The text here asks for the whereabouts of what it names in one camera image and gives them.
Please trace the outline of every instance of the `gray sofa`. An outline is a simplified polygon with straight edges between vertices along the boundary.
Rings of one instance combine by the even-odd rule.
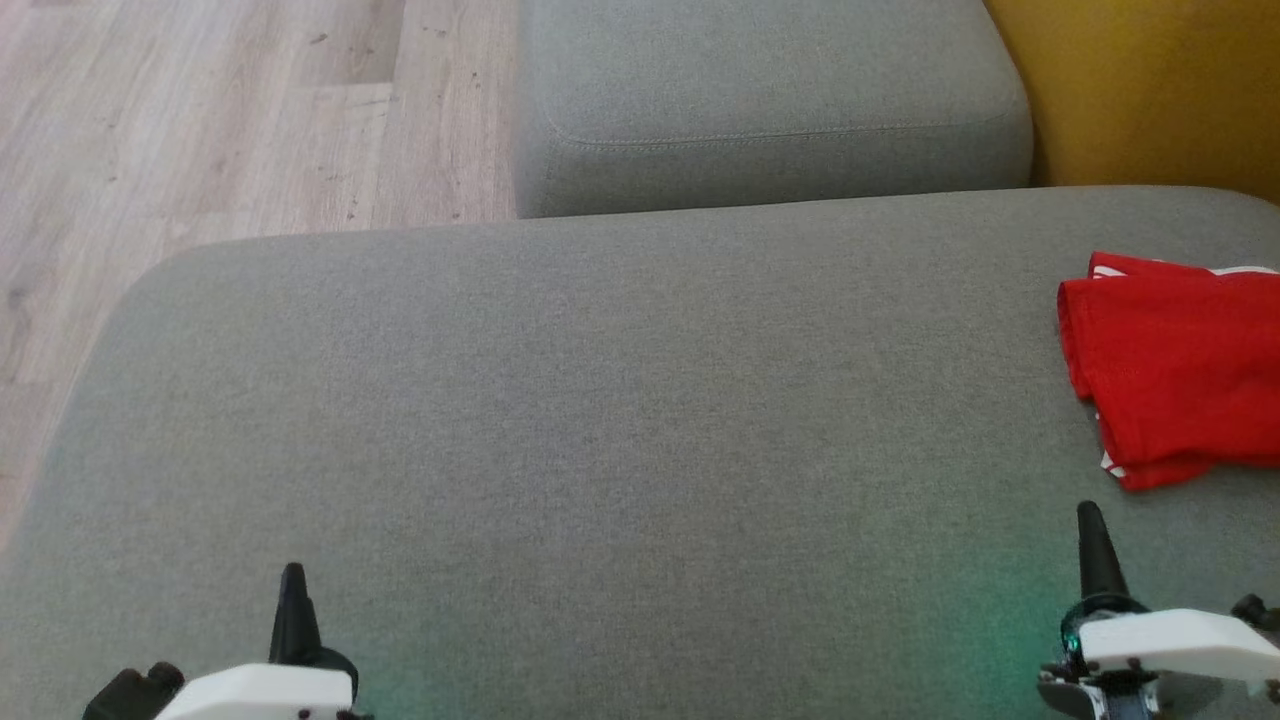
[[[0,716],[265,659],[291,560],[380,720],[1051,717],[1084,498],[1151,606],[1280,596],[1275,474],[1125,495],[1053,304],[1096,249],[1277,266],[1280,210],[991,190],[1030,124],[977,1],[524,20],[521,213],[666,211],[148,273],[0,556]]]
[[[521,217],[1027,184],[982,0],[527,0]]]

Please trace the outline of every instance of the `red cloth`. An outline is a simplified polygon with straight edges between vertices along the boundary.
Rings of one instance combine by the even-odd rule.
[[[1088,278],[1059,287],[1057,316],[1125,489],[1280,466],[1280,274],[1094,252]]]

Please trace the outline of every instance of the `white plastic housing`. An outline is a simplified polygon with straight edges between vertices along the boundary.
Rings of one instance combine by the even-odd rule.
[[[1137,657],[1146,670],[1244,680],[1251,693],[1280,679],[1280,648],[1242,620],[1199,610],[1085,623],[1080,648],[1085,662],[1097,662],[1101,671],[1123,670]]]
[[[156,720],[333,720],[351,710],[351,678],[337,670],[241,665],[187,683]]]

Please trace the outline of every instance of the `yellow cushion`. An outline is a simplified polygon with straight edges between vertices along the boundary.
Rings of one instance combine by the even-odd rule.
[[[987,0],[1027,86],[1039,184],[1280,202],[1280,1]]]

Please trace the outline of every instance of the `wooden floor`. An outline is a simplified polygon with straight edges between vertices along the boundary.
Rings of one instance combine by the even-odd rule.
[[[513,217],[516,0],[0,0],[0,547],[102,320],[234,238]]]

